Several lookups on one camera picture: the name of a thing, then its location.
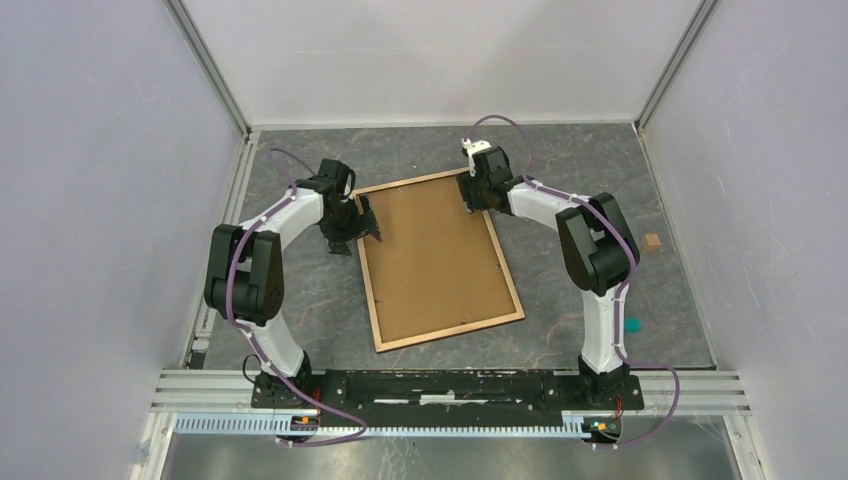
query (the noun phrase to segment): gray mat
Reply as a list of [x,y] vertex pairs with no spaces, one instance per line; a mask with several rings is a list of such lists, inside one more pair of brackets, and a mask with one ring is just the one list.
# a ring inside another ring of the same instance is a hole
[[[642,323],[640,332],[625,337],[629,356],[678,367],[711,366],[657,190],[630,125],[538,125],[527,130],[536,156],[532,176],[569,192],[612,193],[634,236],[655,232],[663,242],[661,252],[642,255],[627,296],[626,315]],[[263,211],[286,190],[286,180],[267,159],[273,146],[299,154],[316,169],[322,158],[342,160],[356,171],[357,186],[364,187],[462,167],[459,138],[466,132],[460,127],[263,132],[242,220]],[[524,168],[526,150],[509,127],[484,126],[475,137],[503,146],[514,172]],[[281,162],[298,177],[307,176],[294,162]],[[355,245],[353,257],[328,255],[317,227],[295,239],[283,255],[283,314],[313,367],[576,368],[583,344],[582,303],[565,271],[557,233],[496,212],[492,219],[526,318],[381,354],[374,351]],[[204,368],[237,369],[250,353],[241,334],[219,318]]]

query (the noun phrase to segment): metal grate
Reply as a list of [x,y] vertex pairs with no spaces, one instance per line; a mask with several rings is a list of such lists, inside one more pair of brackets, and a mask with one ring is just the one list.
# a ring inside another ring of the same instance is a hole
[[183,413],[174,427],[176,433],[228,435],[292,435],[291,415]]
[[[175,433],[225,435],[304,435],[311,431],[292,427],[291,415],[244,413],[182,413]],[[583,433],[583,417],[563,415],[563,425],[556,427],[391,427],[369,428],[366,437],[527,437],[589,438]],[[357,431],[354,427],[323,427],[316,435],[339,436]]]

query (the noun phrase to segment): teal object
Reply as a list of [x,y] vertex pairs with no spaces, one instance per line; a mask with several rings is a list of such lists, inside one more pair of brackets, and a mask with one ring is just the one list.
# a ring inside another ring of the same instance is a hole
[[637,317],[626,317],[624,319],[624,332],[634,333],[642,330],[642,322]]

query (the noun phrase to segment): white bracket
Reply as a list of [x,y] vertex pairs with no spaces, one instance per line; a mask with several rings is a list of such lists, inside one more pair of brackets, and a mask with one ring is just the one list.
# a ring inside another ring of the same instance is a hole
[[465,153],[468,154],[468,172],[471,173],[471,176],[473,177],[477,174],[477,171],[474,168],[474,154],[492,148],[492,146],[489,144],[489,142],[485,140],[480,140],[479,142],[471,143],[470,139],[463,138],[462,148],[465,149]]

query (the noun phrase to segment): small wooden block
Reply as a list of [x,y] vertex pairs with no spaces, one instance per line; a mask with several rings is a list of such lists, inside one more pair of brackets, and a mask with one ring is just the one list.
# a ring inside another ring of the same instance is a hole
[[654,253],[662,250],[660,236],[656,233],[649,233],[642,237],[642,251],[645,253]]

